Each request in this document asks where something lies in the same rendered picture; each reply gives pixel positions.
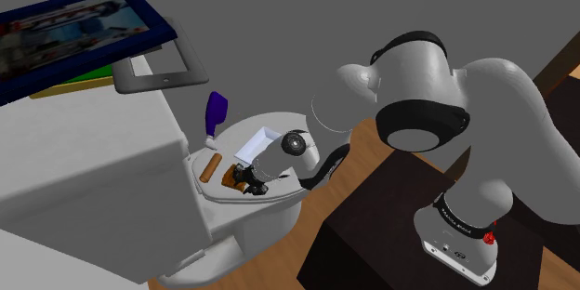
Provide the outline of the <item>grey tablet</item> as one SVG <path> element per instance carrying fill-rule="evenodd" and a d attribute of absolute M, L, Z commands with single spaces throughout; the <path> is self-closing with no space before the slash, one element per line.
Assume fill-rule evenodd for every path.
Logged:
<path fill-rule="evenodd" d="M 132 59 L 121 59 L 112 64 L 112 79 L 115 90 L 118 93 L 131 94 L 183 86 L 196 86 L 209 81 L 209 76 L 181 24 L 169 17 L 165 17 L 165 21 L 177 33 L 173 43 L 185 66 L 185 70 L 183 72 L 135 75 L 136 66 Z"/>

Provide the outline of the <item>green and yellow book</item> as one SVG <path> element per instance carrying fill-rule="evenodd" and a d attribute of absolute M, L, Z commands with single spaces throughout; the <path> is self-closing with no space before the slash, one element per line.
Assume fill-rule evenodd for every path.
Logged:
<path fill-rule="evenodd" d="M 113 84 L 112 66 L 107 65 L 98 68 L 92 72 L 87 72 L 80 76 L 74 77 L 64 83 L 52 86 L 40 92 L 31 94 L 30 99 L 40 99 L 45 97 L 57 96 L 65 93 L 83 91 L 91 88 L 111 86 Z"/>

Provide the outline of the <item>dark robot stand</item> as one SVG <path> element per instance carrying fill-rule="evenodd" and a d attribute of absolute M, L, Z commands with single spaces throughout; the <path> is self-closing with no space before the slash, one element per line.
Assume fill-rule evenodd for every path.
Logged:
<path fill-rule="evenodd" d="M 511 217 L 497 224 L 497 271 L 483 287 L 424 251 L 415 211 L 452 185 L 395 151 L 325 219 L 298 281 L 305 290 L 538 290 L 543 241 Z"/>

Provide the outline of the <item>brown wooden block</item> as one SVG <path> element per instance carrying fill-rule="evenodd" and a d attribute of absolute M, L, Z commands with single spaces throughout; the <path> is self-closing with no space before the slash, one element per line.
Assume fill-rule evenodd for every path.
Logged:
<path fill-rule="evenodd" d="M 246 183 L 244 181 L 236 181 L 234 175 L 238 172 L 238 165 L 231 165 L 226 171 L 221 180 L 221 185 L 237 191 L 244 191 Z"/>

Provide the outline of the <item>brown cylinder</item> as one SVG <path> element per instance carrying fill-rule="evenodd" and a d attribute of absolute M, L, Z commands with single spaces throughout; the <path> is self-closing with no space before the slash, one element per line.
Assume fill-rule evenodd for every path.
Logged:
<path fill-rule="evenodd" d="M 213 156 L 211 157 L 211 159 L 207 163 L 206 167 L 204 168 L 204 171 L 202 172 L 202 174 L 199 177 L 201 182 L 207 183 L 211 179 L 211 177 L 215 173 L 217 167 L 219 166 L 221 160 L 222 160 L 222 155 L 220 153 L 216 152 L 213 154 Z"/>

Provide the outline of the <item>white toilet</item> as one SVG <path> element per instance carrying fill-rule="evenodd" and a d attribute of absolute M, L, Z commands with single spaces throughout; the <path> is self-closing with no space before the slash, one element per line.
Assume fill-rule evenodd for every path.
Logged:
<path fill-rule="evenodd" d="M 260 114 L 190 152 L 161 91 L 104 86 L 0 108 L 0 290 L 216 282 L 292 230 L 306 195 L 292 169 L 262 196 L 222 186 L 234 154 L 263 126 L 304 124 Z"/>

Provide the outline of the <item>blue framed picture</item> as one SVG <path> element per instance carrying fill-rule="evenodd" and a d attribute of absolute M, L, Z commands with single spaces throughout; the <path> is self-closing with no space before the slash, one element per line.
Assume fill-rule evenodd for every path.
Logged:
<path fill-rule="evenodd" d="M 0 107 L 176 38 L 146 0 L 47 0 L 0 12 Z"/>

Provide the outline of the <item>purple bottle with white cap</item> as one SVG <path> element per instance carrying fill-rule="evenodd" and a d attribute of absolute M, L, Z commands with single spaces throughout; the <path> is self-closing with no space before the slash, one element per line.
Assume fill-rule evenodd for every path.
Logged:
<path fill-rule="evenodd" d="M 204 115 L 204 128 L 206 138 L 204 144 L 207 148 L 217 148 L 215 137 L 218 125 L 225 122 L 228 111 L 228 100 L 217 91 L 212 91 L 208 97 Z"/>

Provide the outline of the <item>white open box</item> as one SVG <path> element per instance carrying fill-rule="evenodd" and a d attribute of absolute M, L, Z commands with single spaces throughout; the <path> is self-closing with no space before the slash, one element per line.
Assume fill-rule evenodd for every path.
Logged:
<path fill-rule="evenodd" d="M 243 165 L 248 166 L 280 136 L 280 133 L 263 126 L 234 154 L 234 157 Z"/>

